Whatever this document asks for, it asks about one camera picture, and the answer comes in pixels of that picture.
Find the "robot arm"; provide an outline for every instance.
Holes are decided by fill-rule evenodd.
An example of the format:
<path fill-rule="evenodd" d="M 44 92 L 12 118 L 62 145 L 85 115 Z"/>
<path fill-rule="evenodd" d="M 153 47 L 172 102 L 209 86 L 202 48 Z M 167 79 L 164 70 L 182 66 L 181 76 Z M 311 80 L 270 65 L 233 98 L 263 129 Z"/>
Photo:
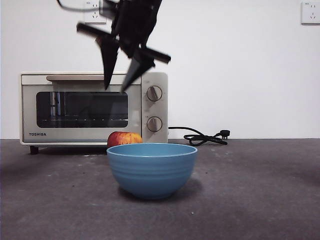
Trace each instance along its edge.
<path fill-rule="evenodd" d="M 112 20 L 111 33 L 88 26 L 84 23 L 77 24 L 77 31 L 96 38 L 101 49 L 104 87 L 108 88 L 117 61 L 119 48 L 131 59 L 127 75 L 122 83 L 121 91 L 124 92 L 134 80 L 155 67 L 154 60 L 169 63 L 171 57 L 164 53 L 147 47 L 147 42 L 156 22 L 157 14 L 162 0 L 120 0 L 113 2 L 103 0 L 99 13 Z"/>

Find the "power cord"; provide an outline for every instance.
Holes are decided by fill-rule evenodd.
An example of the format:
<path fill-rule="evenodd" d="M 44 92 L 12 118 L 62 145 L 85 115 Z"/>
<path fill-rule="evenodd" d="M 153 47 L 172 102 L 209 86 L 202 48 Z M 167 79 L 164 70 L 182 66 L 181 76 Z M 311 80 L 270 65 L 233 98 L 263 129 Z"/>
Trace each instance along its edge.
<path fill-rule="evenodd" d="M 197 134 L 188 134 L 184 135 L 184 139 L 188 140 L 191 146 L 197 147 L 200 146 L 206 142 L 213 142 L 217 144 L 223 144 L 227 145 L 228 143 L 226 141 L 223 141 L 225 139 L 228 139 L 228 136 L 230 136 L 230 131 L 229 130 L 221 130 L 214 136 L 208 136 L 204 135 L 203 133 L 199 132 L 198 130 L 195 130 L 190 127 L 185 127 L 185 126 L 170 126 L 169 129 L 185 129 L 185 130 L 190 130 L 193 131 Z"/>

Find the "red apple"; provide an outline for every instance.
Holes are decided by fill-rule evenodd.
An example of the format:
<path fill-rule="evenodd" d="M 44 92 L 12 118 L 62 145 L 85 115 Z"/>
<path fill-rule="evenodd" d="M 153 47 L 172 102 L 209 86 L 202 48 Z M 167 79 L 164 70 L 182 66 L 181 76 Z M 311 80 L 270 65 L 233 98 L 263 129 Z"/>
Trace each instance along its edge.
<path fill-rule="evenodd" d="M 142 137 L 136 132 L 114 131 L 108 137 L 107 148 L 122 144 L 141 144 Z"/>

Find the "ceramic bowl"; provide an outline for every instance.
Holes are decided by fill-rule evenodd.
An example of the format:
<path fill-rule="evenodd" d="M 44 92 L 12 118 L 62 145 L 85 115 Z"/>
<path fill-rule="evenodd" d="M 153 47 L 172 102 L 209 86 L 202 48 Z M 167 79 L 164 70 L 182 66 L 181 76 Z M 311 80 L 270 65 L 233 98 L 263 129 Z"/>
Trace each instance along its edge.
<path fill-rule="evenodd" d="M 142 199 L 163 199 L 180 189 L 193 171 L 198 150 L 173 143 L 137 143 L 107 149 L 121 188 Z"/>

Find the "electrical socket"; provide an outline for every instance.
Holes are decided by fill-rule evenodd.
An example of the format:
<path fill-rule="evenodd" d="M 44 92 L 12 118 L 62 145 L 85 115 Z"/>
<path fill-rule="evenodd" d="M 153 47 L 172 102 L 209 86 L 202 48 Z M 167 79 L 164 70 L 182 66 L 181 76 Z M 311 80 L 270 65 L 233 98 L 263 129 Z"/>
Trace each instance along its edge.
<path fill-rule="evenodd" d="M 320 24 L 320 1 L 304 1 L 301 3 L 301 23 Z"/>
<path fill-rule="evenodd" d="M 94 11 L 84 12 L 84 22 L 86 24 L 106 24 L 107 19 L 99 14 L 100 0 L 85 0 L 84 8 L 85 9 L 97 9 Z"/>

